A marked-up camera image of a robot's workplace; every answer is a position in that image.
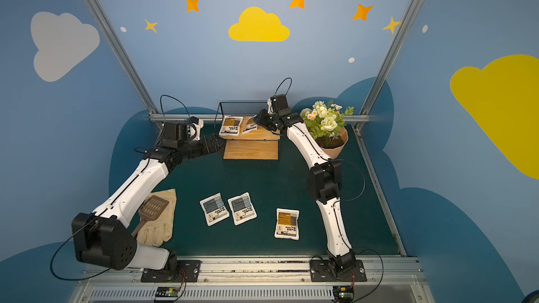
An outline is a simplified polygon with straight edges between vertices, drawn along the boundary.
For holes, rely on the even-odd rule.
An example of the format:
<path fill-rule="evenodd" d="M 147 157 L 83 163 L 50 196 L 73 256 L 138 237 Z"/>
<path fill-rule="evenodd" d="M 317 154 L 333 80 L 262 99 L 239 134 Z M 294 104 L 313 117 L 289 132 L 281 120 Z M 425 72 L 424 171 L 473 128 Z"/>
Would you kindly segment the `orange coffee bag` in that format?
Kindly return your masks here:
<path fill-rule="evenodd" d="M 277 223 L 274 237 L 291 239 L 294 241 L 299 240 L 298 219 L 300 212 L 298 210 L 289 210 L 283 208 L 276 209 L 276 212 Z"/>
<path fill-rule="evenodd" d="M 221 123 L 219 136 L 239 136 L 243 120 L 242 116 L 225 116 Z"/>
<path fill-rule="evenodd" d="M 255 122 L 255 117 L 252 116 L 246 119 L 246 123 L 244 124 L 244 127 L 242 128 L 241 134 L 245 135 L 257 129 L 258 129 L 258 124 Z"/>

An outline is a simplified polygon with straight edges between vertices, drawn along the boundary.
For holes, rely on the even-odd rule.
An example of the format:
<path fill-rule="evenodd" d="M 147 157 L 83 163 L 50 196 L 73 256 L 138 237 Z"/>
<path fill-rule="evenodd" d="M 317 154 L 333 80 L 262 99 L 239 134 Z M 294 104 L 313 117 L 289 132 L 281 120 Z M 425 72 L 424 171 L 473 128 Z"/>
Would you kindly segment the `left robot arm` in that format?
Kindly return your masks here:
<path fill-rule="evenodd" d="M 72 221 L 74 253 L 78 261 L 108 269 L 143 268 L 173 271 L 175 253 L 140 244 L 129 232 L 133 216 L 151 191 L 186 159 L 216 153 L 222 141 L 216 134 L 202 136 L 204 122 L 196 117 L 165 123 L 157 144 L 143 154 L 136 170 L 92 213 Z"/>

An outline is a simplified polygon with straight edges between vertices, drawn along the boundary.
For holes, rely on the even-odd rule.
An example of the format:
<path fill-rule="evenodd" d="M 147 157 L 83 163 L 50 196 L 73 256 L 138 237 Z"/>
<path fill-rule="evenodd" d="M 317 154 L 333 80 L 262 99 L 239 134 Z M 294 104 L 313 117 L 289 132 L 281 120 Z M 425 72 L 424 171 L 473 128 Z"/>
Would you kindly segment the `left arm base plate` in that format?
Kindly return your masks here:
<path fill-rule="evenodd" d="M 170 269 L 144 269 L 142 283 L 196 283 L 200 274 L 200 260 L 178 260 L 177 267 Z"/>

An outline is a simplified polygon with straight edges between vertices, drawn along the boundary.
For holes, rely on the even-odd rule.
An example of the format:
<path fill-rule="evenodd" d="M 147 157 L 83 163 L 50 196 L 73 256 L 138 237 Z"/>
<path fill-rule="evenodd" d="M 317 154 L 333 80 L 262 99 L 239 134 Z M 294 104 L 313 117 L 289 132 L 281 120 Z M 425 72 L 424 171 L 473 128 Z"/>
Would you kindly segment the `grey coffee bag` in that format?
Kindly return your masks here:
<path fill-rule="evenodd" d="M 248 192 L 227 200 L 231 210 L 234 225 L 238 226 L 249 220 L 257 218 L 257 213 L 251 202 Z"/>
<path fill-rule="evenodd" d="M 206 224 L 209 227 L 230 217 L 230 213 L 224 204 L 221 193 L 209 196 L 199 203 L 204 212 Z"/>

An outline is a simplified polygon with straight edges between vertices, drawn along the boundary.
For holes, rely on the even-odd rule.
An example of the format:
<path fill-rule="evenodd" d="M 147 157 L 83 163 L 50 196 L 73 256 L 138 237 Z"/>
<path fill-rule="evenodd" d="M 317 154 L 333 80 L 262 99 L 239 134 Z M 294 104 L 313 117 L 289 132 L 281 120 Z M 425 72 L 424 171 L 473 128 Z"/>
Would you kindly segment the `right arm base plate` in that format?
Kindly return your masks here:
<path fill-rule="evenodd" d="M 366 270 L 361 260 L 356 261 L 355 267 L 346 272 L 338 273 L 328 260 L 312 258 L 309 261 L 312 282 L 367 282 Z"/>

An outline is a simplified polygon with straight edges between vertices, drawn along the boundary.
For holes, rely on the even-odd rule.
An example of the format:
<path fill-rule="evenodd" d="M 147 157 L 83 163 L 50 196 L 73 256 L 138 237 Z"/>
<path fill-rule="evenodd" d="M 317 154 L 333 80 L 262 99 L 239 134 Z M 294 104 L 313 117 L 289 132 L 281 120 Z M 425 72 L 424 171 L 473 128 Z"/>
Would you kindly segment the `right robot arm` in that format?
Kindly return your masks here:
<path fill-rule="evenodd" d="M 319 207 L 327 237 L 328 265 L 334 276 L 349 274 L 356 255 L 345 231 L 341 213 L 341 163 L 331 159 L 310 135 L 298 113 L 293 113 L 284 94 L 268 99 L 268 108 L 254 118 L 264 129 L 285 135 L 297 147 L 310 168 L 307 190 Z"/>

